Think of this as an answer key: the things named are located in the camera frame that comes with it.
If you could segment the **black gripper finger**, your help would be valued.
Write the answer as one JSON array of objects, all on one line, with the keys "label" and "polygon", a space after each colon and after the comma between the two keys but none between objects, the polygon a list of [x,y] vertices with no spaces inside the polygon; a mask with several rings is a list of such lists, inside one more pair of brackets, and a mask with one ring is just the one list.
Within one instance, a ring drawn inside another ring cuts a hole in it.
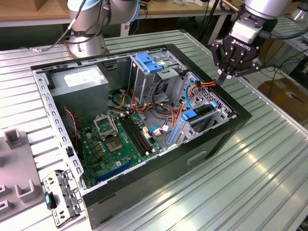
[{"label": "black gripper finger", "polygon": [[225,80],[225,73],[222,70],[223,67],[223,56],[221,53],[222,43],[220,41],[213,41],[211,45],[211,52],[214,60],[214,64],[218,67],[219,77],[216,80],[217,84],[223,84]]},{"label": "black gripper finger", "polygon": [[226,67],[223,68],[223,81],[229,80],[232,77],[242,77],[261,70],[259,61],[253,60],[247,63],[240,61],[229,61]]}]

